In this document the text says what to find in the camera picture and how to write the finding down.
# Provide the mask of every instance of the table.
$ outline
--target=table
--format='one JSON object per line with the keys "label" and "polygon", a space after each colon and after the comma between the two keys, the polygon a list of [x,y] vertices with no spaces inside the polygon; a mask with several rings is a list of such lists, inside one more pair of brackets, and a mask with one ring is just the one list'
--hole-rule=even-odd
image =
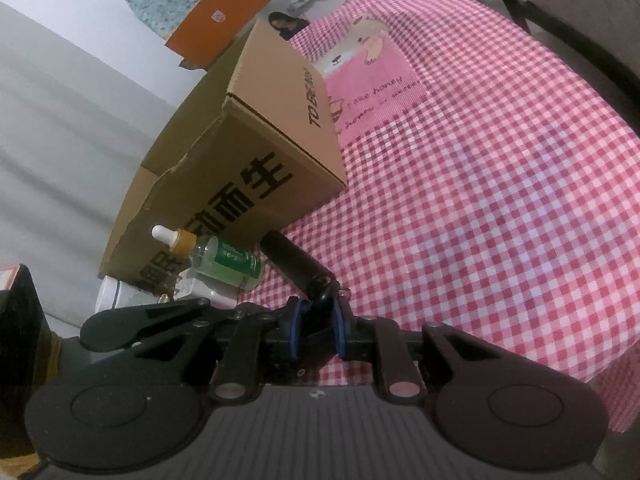
{"label": "table", "polygon": [[[348,189],[285,233],[353,290],[358,316],[445,322],[590,380],[640,338],[638,138],[473,0],[347,0],[292,43],[316,60],[360,12],[389,25],[424,98],[342,142]],[[241,299],[276,308],[294,293],[267,269]],[[334,360],[318,380],[369,374]],[[640,389],[625,391],[607,401],[612,428],[614,404],[640,410]]]}

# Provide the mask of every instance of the screw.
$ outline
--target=screw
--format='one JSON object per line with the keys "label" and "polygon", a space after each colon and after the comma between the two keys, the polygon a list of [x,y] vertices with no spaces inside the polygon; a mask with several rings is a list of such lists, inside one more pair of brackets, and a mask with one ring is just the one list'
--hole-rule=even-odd
{"label": "screw", "polygon": [[246,388],[239,383],[223,383],[216,386],[215,394],[221,399],[239,399],[246,393]]}
{"label": "screw", "polygon": [[420,386],[415,383],[410,383],[407,381],[399,381],[398,383],[393,383],[389,386],[389,391],[395,397],[402,397],[407,399],[409,397],[415,397],[420,393]]}

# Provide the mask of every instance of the small box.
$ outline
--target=small box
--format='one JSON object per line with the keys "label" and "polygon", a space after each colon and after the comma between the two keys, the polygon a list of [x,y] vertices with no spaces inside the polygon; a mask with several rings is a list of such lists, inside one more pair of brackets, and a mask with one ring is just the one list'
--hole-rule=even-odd
{"label": "small box", "polygon": [[187,61],[207,68],[271,0],[200,0],[165,45]]}
{"label": "small box", "polygon": [[152,238],[155,224],[247,249],[345,186],[322,77],[257,22],[213,64],[146,154],[100,275],[158,290],[186,264]]}

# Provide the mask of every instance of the green label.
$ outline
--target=green label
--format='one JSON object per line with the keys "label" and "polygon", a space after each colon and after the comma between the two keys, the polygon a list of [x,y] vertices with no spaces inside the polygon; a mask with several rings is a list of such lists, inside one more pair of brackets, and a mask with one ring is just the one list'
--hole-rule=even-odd
{"label": "green label", "polygon": [[250,278],[258,279],[260,277],[262,267],[260,258],[247,251],[238,250],[220,240],[218,240],[218,250],[213,260],[217,264],[228,267],[229,269],[242,272]]}

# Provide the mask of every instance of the black disc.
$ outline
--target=black disc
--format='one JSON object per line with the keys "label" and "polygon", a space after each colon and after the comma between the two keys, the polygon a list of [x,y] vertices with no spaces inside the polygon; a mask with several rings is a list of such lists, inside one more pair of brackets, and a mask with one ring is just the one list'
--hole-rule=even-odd
{"label": "black disc", "polygon": [[135,470],[194,437],[202,410],[187,385],[49,384],[27,406],[25,424],[40,454],[87,472]]}
{"label": "black disc", "polygon": [[434,419],[443,436],[484,462],[513,470],[590,462],[607,421],[597,394],[552,370],[533,365],[518,374],[500,361],[474,363],[439,392]]}

